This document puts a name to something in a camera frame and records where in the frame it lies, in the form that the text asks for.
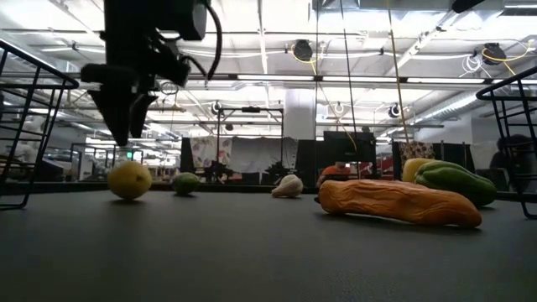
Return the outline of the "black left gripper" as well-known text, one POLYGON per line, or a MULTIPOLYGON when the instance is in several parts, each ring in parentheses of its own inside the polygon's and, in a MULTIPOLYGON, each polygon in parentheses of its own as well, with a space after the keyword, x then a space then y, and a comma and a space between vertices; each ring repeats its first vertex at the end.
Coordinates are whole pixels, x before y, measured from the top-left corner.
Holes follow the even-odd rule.
POLYGON ((145 48, 110 49, 104 64, 82 67, 81 80, 100 85, 89 94, 117 145, 128 143, 129 131, 141 138, 148 109, 158 98, 147 93, 157 90, 156 75, 167 58, 167 44, 149 41, 145 48))

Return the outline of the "yellow lemon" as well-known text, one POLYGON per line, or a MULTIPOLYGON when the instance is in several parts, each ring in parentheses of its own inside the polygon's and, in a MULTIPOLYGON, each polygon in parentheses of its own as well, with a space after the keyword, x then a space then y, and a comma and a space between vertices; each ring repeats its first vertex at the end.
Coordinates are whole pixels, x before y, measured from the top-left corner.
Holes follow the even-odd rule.
POLYGON ((153 183, 149 169, 134 161, 121 163, 107 176, 107 186, 116 196, 124 200, 135 200, 145 194, 153 183))

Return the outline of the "green cucumber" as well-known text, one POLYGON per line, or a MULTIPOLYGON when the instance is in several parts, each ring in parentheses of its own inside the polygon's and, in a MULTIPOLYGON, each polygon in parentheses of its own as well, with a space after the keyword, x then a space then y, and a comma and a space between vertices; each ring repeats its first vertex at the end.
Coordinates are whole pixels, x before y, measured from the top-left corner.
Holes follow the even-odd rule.
POLYGON ((177 195, 189 195, 199 184, 199 178, 190 172, 178 173, 171 181, 171 186, 177 195))

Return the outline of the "white garlic bulb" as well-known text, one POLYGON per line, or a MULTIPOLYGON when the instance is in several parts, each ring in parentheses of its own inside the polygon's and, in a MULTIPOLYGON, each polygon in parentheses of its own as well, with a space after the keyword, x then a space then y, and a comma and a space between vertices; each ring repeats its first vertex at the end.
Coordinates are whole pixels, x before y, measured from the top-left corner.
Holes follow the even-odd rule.
POLYGON ((275 198, 295 198, 302 193, 303 189, 302 180, 295 174, 288 174, 271 191, 271 195, 275 198))

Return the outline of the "long orange pepper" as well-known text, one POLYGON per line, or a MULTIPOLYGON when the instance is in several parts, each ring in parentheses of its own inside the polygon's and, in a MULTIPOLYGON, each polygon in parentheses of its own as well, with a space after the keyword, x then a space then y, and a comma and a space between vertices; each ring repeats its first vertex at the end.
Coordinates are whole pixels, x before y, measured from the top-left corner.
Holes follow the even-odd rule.
POLYGON ((318 190, 322 209, 330 214, 359 214, 422 226, 482 224, 477 208, 463 195, 402 181, 325 181, 318 190))

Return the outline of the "yellow bell pepper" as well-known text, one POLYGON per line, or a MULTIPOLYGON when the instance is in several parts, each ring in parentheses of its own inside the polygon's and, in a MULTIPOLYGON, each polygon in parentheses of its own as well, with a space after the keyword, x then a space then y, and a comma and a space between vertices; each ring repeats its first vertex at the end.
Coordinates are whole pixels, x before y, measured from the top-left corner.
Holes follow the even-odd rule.
POLYGON ((404 163, 401 180, 403 182, 414 183, 414 178, 419 168, 424 164, 428 164, 434 161, 435 161, 434 159, 424 159, 424 158, 406 160, 404 163))

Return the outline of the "green bell pepper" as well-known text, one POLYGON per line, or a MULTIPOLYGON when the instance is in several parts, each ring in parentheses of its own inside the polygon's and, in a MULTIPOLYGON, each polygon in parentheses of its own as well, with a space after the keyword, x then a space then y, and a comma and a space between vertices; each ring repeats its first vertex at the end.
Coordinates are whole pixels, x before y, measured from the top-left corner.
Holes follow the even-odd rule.
POLYGON ((423 164, 414 182, 435 190, 446 190, 465 196, 475 207, 487 206, 496 199, 495 184, 459 164, 436 160, 423 164))

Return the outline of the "white cloth backdrop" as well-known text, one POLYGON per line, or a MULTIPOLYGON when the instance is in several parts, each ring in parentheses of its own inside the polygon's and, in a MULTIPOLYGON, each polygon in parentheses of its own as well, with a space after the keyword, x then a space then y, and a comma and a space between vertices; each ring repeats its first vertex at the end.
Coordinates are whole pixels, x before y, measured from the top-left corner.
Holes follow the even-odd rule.
POLYGON ((196 168, 208 168, 218 161, 239 173, 261 173, 277 162, 287 169, 296 163, 299 142, 292 138, 220 138, 190 139, 196 168))

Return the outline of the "LED light bar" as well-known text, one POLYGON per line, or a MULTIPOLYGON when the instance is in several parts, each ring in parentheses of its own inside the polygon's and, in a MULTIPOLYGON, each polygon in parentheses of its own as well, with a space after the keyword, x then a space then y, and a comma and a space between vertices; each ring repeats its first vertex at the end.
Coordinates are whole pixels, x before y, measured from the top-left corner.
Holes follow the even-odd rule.
POLYGON ((314 81, 356 83, 425 83, 425 84, 496 84, 495 78, 446 78, 446 77, 386 77, 386 76, 343 76, 343 75, 261 75, 261 74, 217 74, 212 81, 314 81))

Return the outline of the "person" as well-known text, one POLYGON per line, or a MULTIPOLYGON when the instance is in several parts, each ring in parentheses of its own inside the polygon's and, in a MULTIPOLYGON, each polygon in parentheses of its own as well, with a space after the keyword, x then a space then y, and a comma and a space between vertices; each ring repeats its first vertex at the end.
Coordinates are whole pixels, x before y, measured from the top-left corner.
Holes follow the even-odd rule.
POLYGON ((316 181, 316 186, 320 187, 322 183, 326 180, 327 177, 349 177, 353 176, 351 165, 346 162, 335 162, 333 165, 327 166, 320 173, 318 180, 316 181))
POLYGON ((499 138, 496 143, 498 151, 493 155, 489 168, 512 170, 508 174, 509 183, 515 182, 515 175, 521 174, 529 178, 523 181, 537 180, 535 167, 533 140, 523 134, 513 134, 506 138, 499 138))

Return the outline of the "black background monitor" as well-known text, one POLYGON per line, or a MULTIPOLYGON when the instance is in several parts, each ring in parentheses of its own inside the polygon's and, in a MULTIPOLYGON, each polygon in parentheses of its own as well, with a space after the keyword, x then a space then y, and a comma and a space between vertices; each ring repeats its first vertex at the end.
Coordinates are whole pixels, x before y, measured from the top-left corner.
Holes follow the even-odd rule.
POLYGON ((376 140, 372 133, 323 133, 325 154, 331 162, 373 163, 376 160, 376 140))

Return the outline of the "patterned cloth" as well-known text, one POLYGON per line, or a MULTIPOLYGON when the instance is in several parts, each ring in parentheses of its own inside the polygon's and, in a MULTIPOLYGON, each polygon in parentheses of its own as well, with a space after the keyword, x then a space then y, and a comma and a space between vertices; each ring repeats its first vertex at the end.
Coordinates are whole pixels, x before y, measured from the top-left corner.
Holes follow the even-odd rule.
POLYGON ((400 143, 399 152, 401 159, 434 159, 435 151, 432 143, 423 143, 411 141, 409 143, 400 143))

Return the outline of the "black background frame rig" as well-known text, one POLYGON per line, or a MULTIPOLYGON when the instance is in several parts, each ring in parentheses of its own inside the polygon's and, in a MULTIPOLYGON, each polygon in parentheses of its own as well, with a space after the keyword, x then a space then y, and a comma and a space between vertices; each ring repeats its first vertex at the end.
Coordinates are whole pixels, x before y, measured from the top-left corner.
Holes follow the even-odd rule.
MULTIPOLYGON (((239 110, 245 113, 260 113, 266 112, 272 119, 274 119, 280 125, 280 159, 279 162, 282 164, 284 162, 284 109, 283 108, 267 108, 267 107, 240 107, 239 110)), ((222 123, 230 117, 237 108, 230 107, 218 107, 216 110, 216 163, 220 163, 220 137, 222 123)))

